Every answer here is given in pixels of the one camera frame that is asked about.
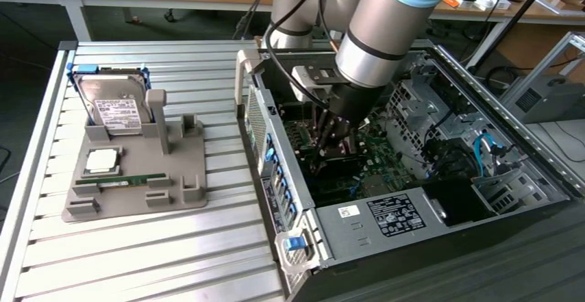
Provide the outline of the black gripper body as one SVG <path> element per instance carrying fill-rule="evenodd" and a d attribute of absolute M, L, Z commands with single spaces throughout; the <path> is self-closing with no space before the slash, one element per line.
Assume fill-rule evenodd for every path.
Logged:
<path fill-rule="evenodd" d="M 329 111 L 357 125 L 372 112 L 381 97 L 381 88 L 335 84 L 329 93 Z"/>

